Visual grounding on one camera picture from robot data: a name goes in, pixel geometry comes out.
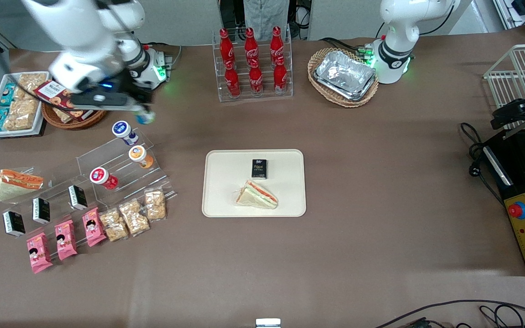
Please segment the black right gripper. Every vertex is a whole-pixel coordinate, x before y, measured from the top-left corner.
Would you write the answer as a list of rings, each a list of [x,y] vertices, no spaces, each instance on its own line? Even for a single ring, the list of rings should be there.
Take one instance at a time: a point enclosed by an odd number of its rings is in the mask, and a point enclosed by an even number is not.
[[[154,120],[155,112],[151,109],[153,91],[146,84],[139,84],[128,72],[120,72],[108,77],[108,111],[132,112],[136,118]]]

